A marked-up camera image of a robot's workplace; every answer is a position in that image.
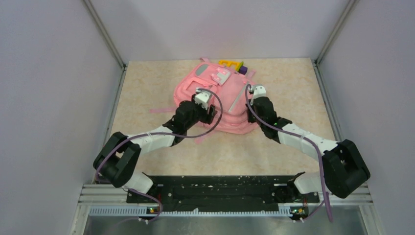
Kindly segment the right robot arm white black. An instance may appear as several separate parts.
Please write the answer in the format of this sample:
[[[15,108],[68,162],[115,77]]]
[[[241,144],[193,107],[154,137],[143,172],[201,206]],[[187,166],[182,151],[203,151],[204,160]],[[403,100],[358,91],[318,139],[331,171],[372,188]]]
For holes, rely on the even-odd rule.
[[[332,141],[279,117],[268,97],[248,99],[248,121],[256,122],[263,134],[277,143],[293,147],[318,161],[315,173],[298,173],[290,180],[287,196],[301,201],[307,193],[329,191],[339,198],[347,198],[365,183],[371,173],[356,144],[351,140]]]

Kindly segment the yellow triangle toy purple cap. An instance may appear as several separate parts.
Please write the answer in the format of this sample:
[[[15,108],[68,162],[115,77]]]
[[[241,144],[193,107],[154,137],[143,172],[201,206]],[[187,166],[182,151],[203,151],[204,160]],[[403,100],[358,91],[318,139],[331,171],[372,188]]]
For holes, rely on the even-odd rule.
[[[244,66],[243,61],[220,60],[219,64],[234,69],[240,74],[246,75],[248,68]]]

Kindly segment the pink student backpack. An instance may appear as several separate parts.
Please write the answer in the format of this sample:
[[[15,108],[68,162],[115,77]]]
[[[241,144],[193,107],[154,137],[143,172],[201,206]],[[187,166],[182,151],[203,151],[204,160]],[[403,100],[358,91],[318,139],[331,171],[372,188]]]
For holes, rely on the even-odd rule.
[[[173,112],[181,101],[189,100],[197,88],[205,88],[215,93],[209,101],[209,105],[214,105],[217,110],[213,121],[216,122],[222,116],[212,133],[248,134],[258,127],[256,123],[248,122],[245,98],[245,87],[247,84],[254,85],[255,73],[255,70],[248,69],[246,75],[243,75],[219,62],[201,58],[201,62],[176,86],[173,93],[174,106],[150,109],[149,112]]]

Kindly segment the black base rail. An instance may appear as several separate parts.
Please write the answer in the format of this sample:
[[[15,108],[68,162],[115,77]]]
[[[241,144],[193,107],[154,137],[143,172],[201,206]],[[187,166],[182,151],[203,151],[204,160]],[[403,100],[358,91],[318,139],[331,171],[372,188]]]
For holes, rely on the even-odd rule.
[[[317,193],[300,194],[293,176],[151,176],[149,198],[128,191],[127,203],[154,203],[164,212],[275,212],[288,203],[319,203]]]

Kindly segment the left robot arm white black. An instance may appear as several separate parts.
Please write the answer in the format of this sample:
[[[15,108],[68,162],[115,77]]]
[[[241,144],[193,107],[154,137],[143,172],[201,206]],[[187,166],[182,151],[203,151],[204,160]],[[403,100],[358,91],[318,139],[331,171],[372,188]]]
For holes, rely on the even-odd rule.
[[[188,130],[198,122],[212,124],[217,111],[213,105],[204,108],[194,101],[182,101],[172,118],[150,132],[111,135],[93,162],[93,167],[115,188],[138,191],[144,202],[152,202],[157,196],[153,181],[136,170],[138,158],[151,151],[172,147],[187,138]]]

